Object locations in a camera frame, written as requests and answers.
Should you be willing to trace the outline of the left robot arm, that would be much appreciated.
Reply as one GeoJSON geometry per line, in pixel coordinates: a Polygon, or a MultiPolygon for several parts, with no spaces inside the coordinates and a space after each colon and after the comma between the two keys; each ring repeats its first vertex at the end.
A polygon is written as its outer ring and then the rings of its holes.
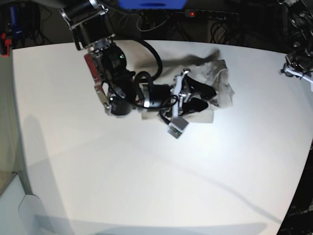
{"type": "Polygon", "coordinates": [[[279,0],[287,20],[286,39],[291,49],[280,70],[313,84],[313,2],[311,0],[279,0]]]}

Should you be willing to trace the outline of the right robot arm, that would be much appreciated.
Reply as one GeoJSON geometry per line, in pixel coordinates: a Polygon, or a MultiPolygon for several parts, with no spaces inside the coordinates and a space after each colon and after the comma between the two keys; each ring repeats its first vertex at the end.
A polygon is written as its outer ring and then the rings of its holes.
{"type": "Polygon", "coordinates": [[[108,115],[125,117],[132,111],[157,113],[165,123],[184,115],[198,113],[209,106],[216,97],[216,90],[189,77],[184,69],[174,85],[158,85],[163,64],[159,54],[147,42],[136,42],[154,56],[157,71],[127,69],[127,59],[114,42],[115,31],[109,17],[111,7],[102,0],[80,0],[60,9],[68,24],[75,46],[85,49],[85,62],[94,80],[94,89],[108,115]]]}

